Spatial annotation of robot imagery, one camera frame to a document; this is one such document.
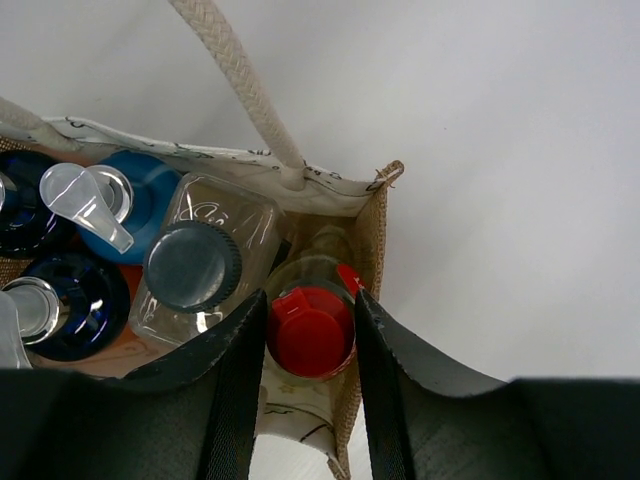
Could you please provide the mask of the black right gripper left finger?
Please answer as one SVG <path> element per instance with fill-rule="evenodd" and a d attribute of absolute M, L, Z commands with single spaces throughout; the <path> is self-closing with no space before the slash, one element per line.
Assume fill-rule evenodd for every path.
<path fill-rule="evenodd" d="M 265 350 L 267 301 L 122 378 L 1 374 L 5 479 L 245 479 Z"/>

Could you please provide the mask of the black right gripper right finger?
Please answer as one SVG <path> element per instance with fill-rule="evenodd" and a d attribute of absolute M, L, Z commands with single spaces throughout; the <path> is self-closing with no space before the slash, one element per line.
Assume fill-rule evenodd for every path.
<path fill-rule="evenodd" d="M 356 344 L 377 479 L 635 479 L 639 383 L 501 381 L 397 322 L 366 290 Z"/>

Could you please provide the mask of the canvas and burlap tote bag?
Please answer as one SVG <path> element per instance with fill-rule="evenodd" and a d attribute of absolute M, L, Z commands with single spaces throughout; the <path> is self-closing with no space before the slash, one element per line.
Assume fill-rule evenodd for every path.
<path fill-rule="evenodd" d="M 377 295 L 384 268 L 387 189 L 403 173 L 403 164 L 390 163 L 370 183 L 346 180 L 307 164 L 215 3 L 174 1 L 171 5 L 226 76 L 266 149 L 222 149 L 147 139 L 81 118 L 41 118 L 7 99 L 1 101 L 2 136 L 73 159 L 132 150 L 156 154 L 180 170 L 228 174 L 278 201 L 292 214 L 301 239 L 324 223 L 344 224 L 355 253 L 355 270 Z M 317 387 L 297 387 L 277 377 L 273 369 L 267 369 L 263 377 L 271 389 L 264 417 L 267 433 L 294 441 L 305 434 L 304 444 L 326 455 L 335 478 L 350 478 L 348 442 L 361 403 L 356 362 L 348 361 L 334 378 Z"/>

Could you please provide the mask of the yellow liquid bottle red cap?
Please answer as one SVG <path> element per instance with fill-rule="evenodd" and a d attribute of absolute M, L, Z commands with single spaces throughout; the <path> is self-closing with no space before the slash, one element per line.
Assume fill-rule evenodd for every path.
<path fill-rule="evenodd" d="M 346 231 L 327 225 L 269 276 L 267 347 L 300 382 L 336 376 L 355 353 L 355 297 L 363 286 Z"/>

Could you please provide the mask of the clear square bottle dark cap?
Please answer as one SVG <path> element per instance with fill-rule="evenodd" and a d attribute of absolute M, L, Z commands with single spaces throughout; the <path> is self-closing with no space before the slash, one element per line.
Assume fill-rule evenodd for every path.
<path fill-rule="evenodd" d="M 288 253 L 290 232 L 275 200 L 211 175 L 185 175 L 146 252 L 131 329 L 179 346 L 220 323 L 265 284 Z"/>

